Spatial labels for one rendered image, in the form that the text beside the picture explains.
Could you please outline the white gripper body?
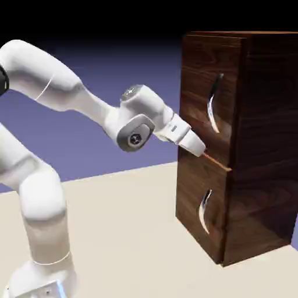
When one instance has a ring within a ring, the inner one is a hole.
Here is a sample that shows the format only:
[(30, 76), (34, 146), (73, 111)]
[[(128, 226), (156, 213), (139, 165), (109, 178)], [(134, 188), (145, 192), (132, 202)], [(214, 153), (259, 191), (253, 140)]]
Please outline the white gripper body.
[(203, 155), (206, 149), (204, 142), (191, 129), (179, 142), (179, 146), (196, 157), (200, 157), (201, 155)]

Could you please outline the dark wood cabinet door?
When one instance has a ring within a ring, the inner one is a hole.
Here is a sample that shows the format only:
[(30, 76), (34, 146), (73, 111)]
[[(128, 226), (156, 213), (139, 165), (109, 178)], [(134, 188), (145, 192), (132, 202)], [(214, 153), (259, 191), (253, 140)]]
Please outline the dark wood cabinet door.
[[(178, 149), (176, 217), (217, 264), (223, 261), (226, 225), (226, 183), (230, 169), (207, 154), (195, 157)], [(205, 222), (208, 235), (198, 218), (198, 208), (208, 189)]]
[[(242, 62), (242, 38), (187, 35), (182, 43), (180, 115), (206, 145), (206, 153), (226, 168), (232, 167), (235, 144), (237, 83)], [(213, 101), (219, 133), (207, 115), (212, 84), (223, 73)]]

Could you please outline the dark wood cabinet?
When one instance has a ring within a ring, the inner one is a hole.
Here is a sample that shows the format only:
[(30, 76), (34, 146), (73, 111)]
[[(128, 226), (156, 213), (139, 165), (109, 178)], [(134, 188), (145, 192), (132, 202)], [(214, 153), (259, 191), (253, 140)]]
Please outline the dark wood cabinet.
[(289, 245), (298, 215), (298, 32), (191, 31), (242, 38), (222, 266)]

